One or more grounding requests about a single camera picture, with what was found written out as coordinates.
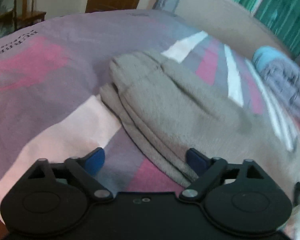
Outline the wooden chair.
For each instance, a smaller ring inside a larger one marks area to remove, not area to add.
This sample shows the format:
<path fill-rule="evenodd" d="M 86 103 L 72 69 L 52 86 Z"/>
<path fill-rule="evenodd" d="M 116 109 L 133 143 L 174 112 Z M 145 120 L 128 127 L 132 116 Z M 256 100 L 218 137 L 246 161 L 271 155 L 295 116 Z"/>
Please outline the wooden chair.
<path fill-rule="evenodd" d="M 45 21 L 46 12 L 35 10 L 34 0 L 21 0 L 21 13 L 17 12 L 17 7 L 18 2 L 14 0 L 13 24 L 15 31 Z"/>

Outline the grey-brown fleece pants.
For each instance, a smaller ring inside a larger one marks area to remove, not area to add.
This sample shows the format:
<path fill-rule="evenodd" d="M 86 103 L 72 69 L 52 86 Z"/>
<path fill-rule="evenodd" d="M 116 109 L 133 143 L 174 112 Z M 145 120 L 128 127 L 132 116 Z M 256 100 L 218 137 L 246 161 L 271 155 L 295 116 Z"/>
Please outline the grey-brown fleece pants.
<path fill-rule="evenodd" d="M 141 152 L 176 183 L 188 187 L 197 179 L 186 163 L 186 151 L 195 148 L 234 164 L 253 159 L 293 195 L 300 182 L 300 141 L 294 151 L 287 150 L 263 116 L 158 52 L 116 56 L 109 72 L 102 101 Z"/>

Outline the folded blue grey quilt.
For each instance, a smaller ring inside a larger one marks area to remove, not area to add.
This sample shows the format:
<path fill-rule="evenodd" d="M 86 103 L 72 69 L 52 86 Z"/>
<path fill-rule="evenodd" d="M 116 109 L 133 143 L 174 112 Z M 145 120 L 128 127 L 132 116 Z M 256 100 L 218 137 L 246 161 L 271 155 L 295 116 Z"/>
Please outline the folded blue grey quilt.
<path fill-rule="evenodd" d="M 279 102 L 300 122 L 300 67 L 270 46 L 258 48 L 252 63 Z"/>

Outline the striped pink grey bed sheet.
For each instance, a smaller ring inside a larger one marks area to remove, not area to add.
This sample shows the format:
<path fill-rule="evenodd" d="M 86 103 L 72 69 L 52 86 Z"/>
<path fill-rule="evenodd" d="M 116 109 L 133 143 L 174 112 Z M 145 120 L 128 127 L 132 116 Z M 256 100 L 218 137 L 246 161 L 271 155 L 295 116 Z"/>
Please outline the striped pink grey bed sheet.
<path fill-rule="evenodd" d="M 289 197 L 244 159 L 183 187 L 141 152 L 100 95 L 111 59 L 135 51 L 181 64 L 296 149 L 300 125 L 251 61 L 178 16 L 121 10 L 47 20 L 0 39 L 8 239 L 300 239 L 300 182 Z M 106 158 L 97 175 L 65 170 L 66 159 L 98 147 Z"/>

